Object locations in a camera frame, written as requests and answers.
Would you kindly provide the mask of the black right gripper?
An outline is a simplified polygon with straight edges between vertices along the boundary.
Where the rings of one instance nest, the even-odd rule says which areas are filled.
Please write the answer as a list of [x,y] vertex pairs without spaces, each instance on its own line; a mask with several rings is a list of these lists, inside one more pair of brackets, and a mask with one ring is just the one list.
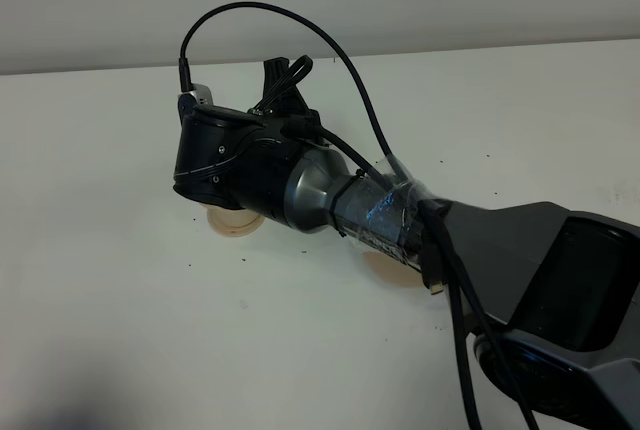
[[181,124],[174,191],[201,204],[228,210],[282,210],[286,185],[311,145],[282,134],[300,120],[318,124],[319,112],[306,106],[297,85],[305,78],[305,58],[263,62],[259,110],[264,116],[213,105],[196,105]]

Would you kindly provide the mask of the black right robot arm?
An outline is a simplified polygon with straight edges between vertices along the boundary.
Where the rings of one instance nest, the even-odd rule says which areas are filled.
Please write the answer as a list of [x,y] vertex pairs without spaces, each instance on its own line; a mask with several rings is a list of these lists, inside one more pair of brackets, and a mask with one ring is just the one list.
[[179,62],[175,191],[243,232],[271,219],[336,230],[446,292],[465,413],[469,363],[517,402],[585,429],[639,425],[639,229],[541,202],[483,209],[431,195],[392,155],[370,164],[324,128],[298,83],[307,57],[264,65],[260,101],[216,106]]

